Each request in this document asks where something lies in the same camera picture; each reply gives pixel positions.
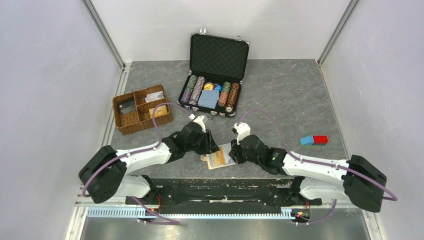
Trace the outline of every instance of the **black case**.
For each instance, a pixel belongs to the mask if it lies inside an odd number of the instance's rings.
[[[239,39],[199,33],[192,34],[190,41],[190,74],[181,90],[178,104],[193,111],[220,115],[221,117],[234,117],[240,94],[242,93],[242,80],[245,76],[249,45],[248,41]],[[218,104],[216,104],[215,109],[212,109],[181,102],[191,75],[204,77],[205,83],[216,83],[221,86],[223,86],[224,82],[240,84],[233,111],[228,113],[225,111],[225,106],[219,106]]]

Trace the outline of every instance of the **wicker basket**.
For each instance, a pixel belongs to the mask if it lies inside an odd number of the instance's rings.
[[[147,94],[152,94],[159,91],[163,91],[165,98],[146,103],[145,97]],[[119,110],[119,103],[131,98],[135,99],[136,111],[122,114],[122,112]],[[158,104],[166,102],[168,102],[168,97],[163,85],[155,85],[146,89],[114,97],[113,112],[115,116],[116,128],[122,133],[122,135],[133,134],[135,132],[153,128],[155,125],[153,124],[153,119],[150,118],[149,109],[156,107]],[[157,125],[167,124],[174,120],[170,106],[167,105],[166,109],[168,111],[167,114],[155,118]]]

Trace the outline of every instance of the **robotic arm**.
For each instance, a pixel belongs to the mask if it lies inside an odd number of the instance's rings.
[[[353,155],[350,160],[335,160],[292,152],[299,161],[282,148],[269,148],[256,135],[250,135],[250,130],[246,123],[234,125],[233,132],[238,136],[231,142],[230,157],[238,164],[257,164],[273,175],[297,176],[290,186],[291,199],[295,203],[304,205],[306,201],[331,202],[330,200],[337,199],[350,201],[370,212],[380,212],[384,191],[371,182],[343,170],[355,170],[385,186],[386,176],[365,158]],[[322,164],[302,161],[304,159]]]
[[[87,191],[93,202],[103,203],[112,196],[143,198],[156,187],[148,176],[130,176],[132,172],[150,165],[171,163],[191,151],[199,155],[218,151],[219,148],[212,138],[211,131],[205,127],[207,118],[205,116],[195,118],[194,115],[190,118],[193,121],[186,124],[181,131],[164,137],[161,140],[162,144],[158,147],[155,147],[158,143],[154,143],[128,150],[114,150],[110,145],[100,148],[78,174],[84,185],[101,166],[117,156],[122,157],[100,171],[89,182]]]

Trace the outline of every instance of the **marble table surface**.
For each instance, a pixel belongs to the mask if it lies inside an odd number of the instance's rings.
[[[189,74],[189,61],[133,62],[125,92],[162,84],[169,101],[176,103]],[[248,60],[236,115],[234,118],[215,116],[206,127],[216,144],[229,143],[236,135],[234,123],[250,109],[263,108],[278,122],[291,151],[327,159],[346,159],[346,151],[326,85],[314,59],[256,59]],[[182,110],[172,106],[173,121],[159,126],[163,136],[180,131],[189,119]],[[269,147],[282,148],[280,137],[272,122],[262,113],[247,116],[244,122]],[[324,146],[301,146],[300,138],[327,135]],[[115,129],[111,141],[114,149],[132,149],[158,140],[154,128],[122,135]],[[151,178],[284,178],[263,171],[250,162],[217,169],[208,169],[206,162],[193,152],[168,164],[143,168],[134,174]]]

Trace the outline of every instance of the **case lid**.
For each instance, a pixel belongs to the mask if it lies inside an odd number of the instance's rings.
[[[249,42],[195,33],[191,35],[190,70],[242,80]]]

